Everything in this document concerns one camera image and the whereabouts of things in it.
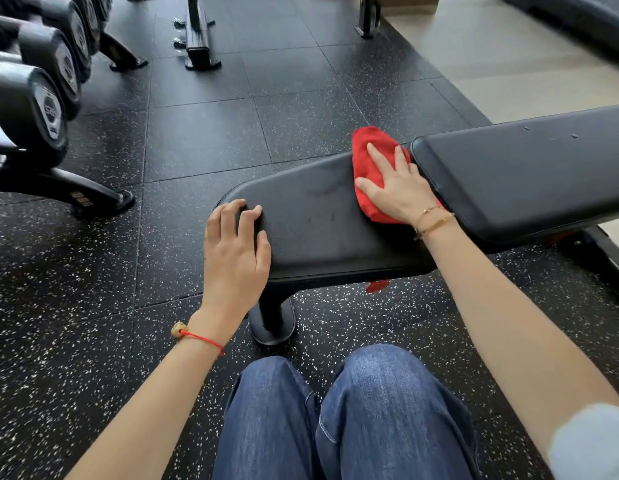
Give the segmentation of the person's left hand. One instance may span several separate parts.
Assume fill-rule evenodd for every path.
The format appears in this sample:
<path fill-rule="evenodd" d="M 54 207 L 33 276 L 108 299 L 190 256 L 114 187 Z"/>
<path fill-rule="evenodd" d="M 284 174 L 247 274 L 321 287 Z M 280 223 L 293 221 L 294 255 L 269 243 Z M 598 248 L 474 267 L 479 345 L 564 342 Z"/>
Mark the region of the person's left hand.
<path fill-rule="evenodd" d="M 260 205 L 246 209 L 245 205 L 237 238 L 221 241 L 220 206 L 212 211 L 205 226 L 201 310 L 216 319 L 240 320 L 257 304 L 269 277 L 255 270 L 255 228 L 263 209 Z"/>

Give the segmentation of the person's right hand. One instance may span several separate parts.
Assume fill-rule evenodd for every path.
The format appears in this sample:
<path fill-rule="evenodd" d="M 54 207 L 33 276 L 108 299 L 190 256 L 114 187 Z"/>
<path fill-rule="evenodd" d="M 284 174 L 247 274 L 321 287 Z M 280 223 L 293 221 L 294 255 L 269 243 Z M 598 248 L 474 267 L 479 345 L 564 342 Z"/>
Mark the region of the person's right hand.
<path fill-rule="evenodd" d="M 410 163 L 410 172 L 396 172 L 373 144 L 368 144 L 367 151 L 383 177 L 387 193 L 387 203 L 376 206 L 378 209 L 412 226 L 421 236 L 430 236 L 439 229 L 457 224 L 454 213 L 439 205 L 415 164 Z"/>

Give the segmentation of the red cleaning cloth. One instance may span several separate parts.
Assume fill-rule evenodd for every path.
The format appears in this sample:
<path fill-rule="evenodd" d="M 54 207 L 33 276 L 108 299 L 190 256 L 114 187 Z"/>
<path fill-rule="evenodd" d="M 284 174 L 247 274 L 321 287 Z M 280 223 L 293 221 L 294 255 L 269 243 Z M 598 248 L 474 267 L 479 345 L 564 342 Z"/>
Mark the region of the red cleaning cloth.
<path fill-rule="evenodd" d="M 377 127 L 363 127 L 353 132 L 352 135 L 352 165 L 353 178 L 367 178 L 376 184 L 378 187 L 384 187 L 383 177 L 378 170 L 375 162 L 367 151 L 368 144 L 373 144 L 377 150 L 384 155 L 385 159 L 395 168 L 394 151 L 397 146 L 400 146 L 392 137 L 387 135 Z M 386 225 L 398 225 L 399 220 L 388 216 L 369 199 L 368 196 L 362 193 L 358 187 L 354 187 L 355 196 L 363 214 L 374 223 Z"/>

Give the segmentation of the person's right forearm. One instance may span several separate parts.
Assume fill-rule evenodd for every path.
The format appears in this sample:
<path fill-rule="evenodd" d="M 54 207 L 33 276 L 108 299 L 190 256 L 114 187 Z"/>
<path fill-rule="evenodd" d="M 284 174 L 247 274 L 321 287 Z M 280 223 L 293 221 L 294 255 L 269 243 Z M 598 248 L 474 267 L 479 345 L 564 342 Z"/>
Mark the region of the person's right forearm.
<path fill-rule="evenodd" d="M 548 460 L 556 431 L 619 395 L 593 361 L 472 242 L 459 224 L 421 236 L 481 359 Z"/>

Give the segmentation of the person's left forearm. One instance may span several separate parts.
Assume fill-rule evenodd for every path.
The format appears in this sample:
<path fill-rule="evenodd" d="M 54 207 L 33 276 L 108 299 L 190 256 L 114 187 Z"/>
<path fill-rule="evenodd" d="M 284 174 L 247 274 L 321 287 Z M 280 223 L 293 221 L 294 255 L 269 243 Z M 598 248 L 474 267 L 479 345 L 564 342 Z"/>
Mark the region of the person's left forearm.
<path fill-rule="evenodd" d="M 65 480 L 161 480 L 205 379 L 238 330 L 201 308 L 177 322 L 177 341 Z"/>

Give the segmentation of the black padded weight bench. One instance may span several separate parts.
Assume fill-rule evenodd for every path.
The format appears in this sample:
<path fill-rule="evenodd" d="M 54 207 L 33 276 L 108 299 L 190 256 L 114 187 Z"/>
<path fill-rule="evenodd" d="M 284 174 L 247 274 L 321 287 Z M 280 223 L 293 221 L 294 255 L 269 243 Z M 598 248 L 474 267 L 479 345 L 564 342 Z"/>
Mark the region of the black padded weight bench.
<path fill-rule="evenodd" d="M 487 255 L 619 218 L 619 105 L 421 136 L 412 160 Z M 355 196 L 352 153 L 331 155 L 226 193 L 263 207 L 269 279 L 248 314 L 263 346 L 296 329 L 290 296 L 321 287 L 428 274 L 414 230 L 372 222 Z"/>

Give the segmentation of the black dumbbell rack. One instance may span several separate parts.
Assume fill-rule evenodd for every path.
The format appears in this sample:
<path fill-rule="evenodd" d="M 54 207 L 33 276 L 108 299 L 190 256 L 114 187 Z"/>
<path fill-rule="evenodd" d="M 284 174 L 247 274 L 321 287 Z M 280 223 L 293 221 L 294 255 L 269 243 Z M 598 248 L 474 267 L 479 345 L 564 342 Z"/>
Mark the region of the black dumbbell rack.
<path fill-rule="evenodd" d="M 72 206 L 74 214 L 110 216 L 130 209 L 136 197 L 125 189 L 112 189 L 89 178 L 55 168 L 36 168 L 0 126 L 0 193 L 48 198 Z"/>

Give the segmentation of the black equipment base with wheels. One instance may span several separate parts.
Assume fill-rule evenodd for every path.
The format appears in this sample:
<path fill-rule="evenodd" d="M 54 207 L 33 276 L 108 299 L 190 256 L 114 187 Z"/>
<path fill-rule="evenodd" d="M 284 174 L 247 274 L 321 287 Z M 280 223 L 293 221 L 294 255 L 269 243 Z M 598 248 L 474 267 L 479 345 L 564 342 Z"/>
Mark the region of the black equipment base with wheels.
<path fill-rule="evenodd" d="M 184 31 L 184 35 L 174 38 L 172 44 L 175 50 L 186 53 L 184 65 L 187 70 L 208 72 L 221 67 L 221 61 L 216 58 L 210 45 L 209 28 L 215 23 L 208 19 L 203 0 L 187 0 L 186 17 L 173 20 L 175 30 Z"/>

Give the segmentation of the blue denim jeans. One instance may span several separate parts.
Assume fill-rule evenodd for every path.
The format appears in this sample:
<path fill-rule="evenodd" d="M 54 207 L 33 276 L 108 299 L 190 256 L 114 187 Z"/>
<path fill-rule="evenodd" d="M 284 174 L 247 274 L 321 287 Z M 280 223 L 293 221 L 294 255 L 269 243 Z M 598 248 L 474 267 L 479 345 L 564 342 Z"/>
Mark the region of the blue denim jeans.
<path fill-rule="evenodd" d="M 211 480 L 480 480 L 465 405 L 409 351 L 364 346 L 320 403 L 282 356 L 230 393 Z"/>

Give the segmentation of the black exercise machine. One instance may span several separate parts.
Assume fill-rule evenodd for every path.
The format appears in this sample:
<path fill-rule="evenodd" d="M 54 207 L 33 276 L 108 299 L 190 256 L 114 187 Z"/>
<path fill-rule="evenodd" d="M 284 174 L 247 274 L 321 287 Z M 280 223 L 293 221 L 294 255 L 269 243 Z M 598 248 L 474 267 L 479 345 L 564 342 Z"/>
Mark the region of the black exercise machine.
<path fill-rule="evenodd" d="M 619 0 L 503 0 L 619 58 Z"/>

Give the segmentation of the black rubber dumbbell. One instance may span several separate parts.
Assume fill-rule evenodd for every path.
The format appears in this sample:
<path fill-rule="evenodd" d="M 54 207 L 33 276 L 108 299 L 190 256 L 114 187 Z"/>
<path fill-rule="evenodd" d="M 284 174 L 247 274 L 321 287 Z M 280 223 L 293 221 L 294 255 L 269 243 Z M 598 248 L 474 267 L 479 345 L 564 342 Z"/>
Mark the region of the black rubber dumbbell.
<path fill-rule="evenodd" d="M 66 117 L 76 119 L 81 110 L 81 71 L 65 35 L 41 23 L 0 15 L 0 34 L 16 40 L 19 54 L 0 51 L 0 62 L 41 68 L 54 81 Z"/>
<path fill-rule="evenodd" d="M 36 168 L 55 168 L 68 150 L 65 106 L 43 69 L 0 61 L 0 126 Z"/>
<path fill-rule="evenodd" d="M 68 40 L 75 56 L 82 83 L 91 76 L 91 53 L 94 37 L 89 19 L 73 0 L 0 0 L 0 15 L 41 23 L 60 30 Z"/>
<path fill-rule="evenodd" d="M 94 55 L 99 51 L 101 26 L 94 0 L 72 0 L 78 7 L 84 23 L 88 42 L 88 51 Z"/>

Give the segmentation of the white shirt sleeve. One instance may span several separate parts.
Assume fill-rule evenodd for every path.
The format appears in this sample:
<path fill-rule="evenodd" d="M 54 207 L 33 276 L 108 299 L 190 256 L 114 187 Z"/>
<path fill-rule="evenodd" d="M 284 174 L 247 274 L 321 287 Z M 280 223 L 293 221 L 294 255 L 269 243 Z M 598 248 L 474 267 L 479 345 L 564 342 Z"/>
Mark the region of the white shirt sleeve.
<path fill-rule="evenodd" d="M 593 404 L 559 428 L 548 450 L 554 480 L 619 480 L 619 407 Z"/>

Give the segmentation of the black equipment frame leg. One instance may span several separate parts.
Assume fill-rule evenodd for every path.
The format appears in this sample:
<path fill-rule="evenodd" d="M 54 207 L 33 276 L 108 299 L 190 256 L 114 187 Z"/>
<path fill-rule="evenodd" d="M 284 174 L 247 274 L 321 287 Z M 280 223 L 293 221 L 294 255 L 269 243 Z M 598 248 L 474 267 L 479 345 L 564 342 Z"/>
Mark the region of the black equipment frame leg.
<path fill-rule="evenodd" d="M 378 31 L 382 18 L 379 0 L 359 0 L 359 18 L 354 25 L 362 39 L 372 39 Z"/>

